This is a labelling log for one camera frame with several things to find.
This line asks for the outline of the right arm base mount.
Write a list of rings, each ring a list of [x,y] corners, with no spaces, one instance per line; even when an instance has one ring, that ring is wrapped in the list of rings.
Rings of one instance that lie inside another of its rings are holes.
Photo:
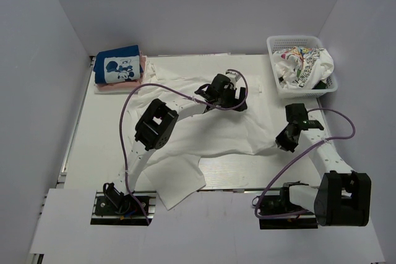
[[[309,187],[308,184],[298,182],[284,183],[279,191],[269,190],[259,205],[258,214],[261,216],[280,215],[279,218],[259,219],[260,230],[302,230],[317,229],[315,214],[303,207],[290,202],[289,189],[296,186]]]

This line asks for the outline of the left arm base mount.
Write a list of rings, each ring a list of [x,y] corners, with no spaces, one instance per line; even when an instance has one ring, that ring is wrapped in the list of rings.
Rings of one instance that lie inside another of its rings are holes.
[[[155,197],[118,191],[113,183],[105,183],[97,192],[90,220],[98,226],[148,226],[155,212]]]

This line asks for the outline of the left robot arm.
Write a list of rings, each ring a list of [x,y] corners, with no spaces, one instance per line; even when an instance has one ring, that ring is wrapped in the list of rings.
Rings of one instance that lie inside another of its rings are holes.
[[[144,87],[162,88],[183,99],[169,104],[158,98],[152,100],[137,121],[131,155],[128,155],[123,137],[124,114],[129,100]],[[111,209],[117,214],[127,213],[133,205],[145,213],[141,202],[134,196],[134,186],[149,158],[170,140],[176,123],[187,117],[205,114],[214,109],[237,112],[246,110],[248,83],[242,73],[228,69],[225,74],[217,74],[211,83],[200,86],[194,95],[201,96],[202,99],[185,95],[159,83],[143,83],[128,95],[119,119],[119,138],[124,168],[120,178],[114,182],[103,184],[103,194]]]

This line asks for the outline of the dark green t-shirt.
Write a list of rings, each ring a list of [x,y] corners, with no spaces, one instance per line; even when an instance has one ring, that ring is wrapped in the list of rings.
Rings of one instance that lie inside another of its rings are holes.
[[[323,81],[319,81],[315,87],[313,88],[314,90],[326,90],[327,89],[327,84]]]

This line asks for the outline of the white t-shirt red print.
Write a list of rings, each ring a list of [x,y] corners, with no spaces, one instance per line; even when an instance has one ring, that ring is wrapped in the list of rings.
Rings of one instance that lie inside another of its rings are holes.
[[[145,176],[171,209],[191,193],[206,185],[199,169],[202,158],[229,154],[259,155],[276,152],[275,136],[286,123],[285,105],[270,95],[264,79],[247,76],[248,97],[245,111],[205,110],[197,99],[188,100],[208,76],[188,75],[148,64],[144,87],[131,96],[123,120],[123,139],[127,143],[127,181],[129,191]],[[147,148],[135,139],[138,120],[149,104],[159,99],[179,115],[169,140],[160,149]]]

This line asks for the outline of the white cartoon print t-shirt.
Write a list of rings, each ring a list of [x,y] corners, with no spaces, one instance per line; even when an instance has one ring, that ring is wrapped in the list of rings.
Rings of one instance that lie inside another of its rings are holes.
[[[285,90],[313,90],[319,81],[327,83],[334,71],[334,60],[324,48],[281,49],[273,53],[273,61]]]

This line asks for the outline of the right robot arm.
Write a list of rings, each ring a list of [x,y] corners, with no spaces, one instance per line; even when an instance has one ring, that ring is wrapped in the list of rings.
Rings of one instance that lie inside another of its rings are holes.
[[[321,226],[366,226],[371,202],[369,176],[356,172],[341,158],[326,139],[322,124],[309,118],[304,104],[289,104],[285,112],[287,125],[276,137],[276,144],[290,152],[306,148],[321,183],[285,183],[280,208],[288,214],[310,211]]]

